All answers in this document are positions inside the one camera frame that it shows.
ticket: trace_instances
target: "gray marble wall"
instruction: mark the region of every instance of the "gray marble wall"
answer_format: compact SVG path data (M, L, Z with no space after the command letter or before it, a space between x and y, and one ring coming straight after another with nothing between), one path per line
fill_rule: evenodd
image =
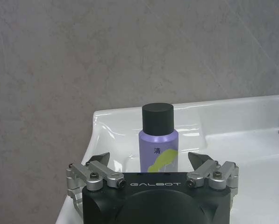
M96 110L271 94L279 0L0 0L0 224L55 222Z

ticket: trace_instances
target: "screw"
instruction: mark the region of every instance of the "screw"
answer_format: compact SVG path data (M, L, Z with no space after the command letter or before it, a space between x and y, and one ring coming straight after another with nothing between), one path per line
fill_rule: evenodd
M213 172L213 177L215 179L222 179L222 172L219 172L219 171Z
M118 188L124 188L125 185L126 185L126 181L125 181L124 179L119 180L119 181L116 183L116 186L117 186Z
M219 162L217 160L215 160L215 162L216 162L216 168L220 168L221 165L219 165Z
M187 181L187 186L189 187L189 188L194 188L195 187L195 185L196 185L196 182L195 182L195 180L188 180Z
M89 175L89 177L91 178L91 179L98 179L99 178L99 174L97 173L97 172L92 172L90 175Z

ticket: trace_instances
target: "silver metal bracket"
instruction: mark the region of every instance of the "silver metal bracket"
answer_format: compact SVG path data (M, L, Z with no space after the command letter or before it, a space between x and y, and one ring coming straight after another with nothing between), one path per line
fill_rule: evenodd
M222 166L218 161L212 160L207 155L196 153L188 154L189 160L196 169L187 173L187 185L190 188L204 186L208 179L209 187L214 190L223 190L227 186L231 190L231 206L233 198L238 194L239 167L234 162L226 161Z
M118 189L125 186L124 174L114 172L107 167L109 153L95 156L95 158L100 158L100 161L105 164L90 159L85 166L70 164L66 170L67 193L73 199L74 207L82 218L82 189L84 186L89 191L97 191L103 188L103 180L111 188Z

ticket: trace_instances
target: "chinese character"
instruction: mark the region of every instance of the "chinese character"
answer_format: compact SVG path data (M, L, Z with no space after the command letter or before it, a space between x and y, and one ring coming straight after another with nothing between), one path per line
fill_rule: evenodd
M154 148L154 153L155 154L160 154L160 148Z

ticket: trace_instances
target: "wall tile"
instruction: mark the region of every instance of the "wall tile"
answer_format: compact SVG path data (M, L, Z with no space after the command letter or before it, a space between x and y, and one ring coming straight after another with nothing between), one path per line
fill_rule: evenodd
M279 0L228 0L228 3L279 67Z
M156 0L146 4L170 30L196 45L230 97L269 95L278 86L277 67L225 1Z

